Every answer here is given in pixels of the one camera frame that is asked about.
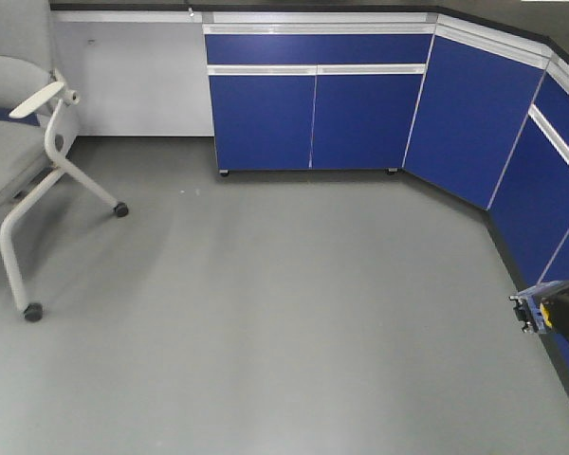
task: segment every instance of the cabinet drawer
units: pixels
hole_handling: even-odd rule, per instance
[[[422,64],[431,35],[205,35],[209,64]]]
[[[535,104],[569,145],[569,95],[551,76],[544,79]]]

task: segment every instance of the chair leg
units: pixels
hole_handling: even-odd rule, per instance
[[[4,267],[7,270],[15,305],[17,309],[24,314],[26,320],[31,322],[42,318],[42,305],[40,303],[30,303],[28,300],[28,293],[23,284],[23,278],[21,277],[21,271],[12,244],[12,231],[21,217],[57,183],[63,174],[64,170],[56,169],[47,175],[36,188],[30,191],[29,194],[10,211],[0,227],[0,254],[2,255]]]
[[[63,169],[66,173],[70,174],[76,181],[82,184],[85,188],[93,192],[97,197],[100,198],[105,204],[110,206],[116,216],[119,218],[126,216],[129,213],[129,209],[126,204],[119,202],[114,196],[103,189],[95,180],[86,175],[80,170],[74,163],[61,154],[52,155],[50,157],[55,165]]]

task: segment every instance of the chair caster wheel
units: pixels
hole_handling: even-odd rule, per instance
[[[23,312],[23,317],[27,322],[38,322],[42,319],[43,309],[41,303],[30,303]]]
[[[116,213],[117,217],[122,218],[123,216],[129,214],[129,208],[126,207],[126,204],[123,202],[118,202],[118,204],[114,207],[114,213]]]

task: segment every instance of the white wall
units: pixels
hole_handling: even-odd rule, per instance
[[[172,14],[55,13],[60,69],[81,94],[81,134],[212,136],[198,22]]]

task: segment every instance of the chair frame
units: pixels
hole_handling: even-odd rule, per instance
[[[45,152],[52,162],[53,170],[15,206],[15,208],[6,216],[0,227],[0,254],[2,255],[4,267],[7,271],[15,306],[17,310],[23,313],[26,320],[32,322],[42,318],[43,307],[42,304],[38,302],[29,302],[28,300],[28,293],[23,282],[23,277],[21,275],[21,270],[17,262],[12,242],[12,233],[17,222],[42,198],[42,196],[46,194],[50,188],[52,188],[53,185],[57,183],[65,173],[71,175],[77,182],[81,183],[85,188],[98,196],[101,201],[110,206],[117,217],[121,218],[126,216],[129,212],[126,204],[119,202],[118,199],[104,190],[103,187],[81,171],[76,165],[69,161],[67,157],[60,152],[60,150],[58,150],[55,143],[57,127],[64,115],[65,109],[70,105],[77,104],[79,97],[76,92],[68,88],[65,78],[58,70],[54,70],[53,75],[57,82],[63,83],[63,88],[56,95],[51,95],[48,99],[43,99],[43,96],[40,93],[43,89],[41,89],[22,102],[10,113],[12,118],[19,118],[23,117],[21,114],[22,106],[24,106],[24,111],[26,111],[26,107],[29,108],[29,112],[25,112],[25,115],[31,114],[47,104],[54,107],[50,120],[48,121],[48,125],[46,126],[44,143]]]

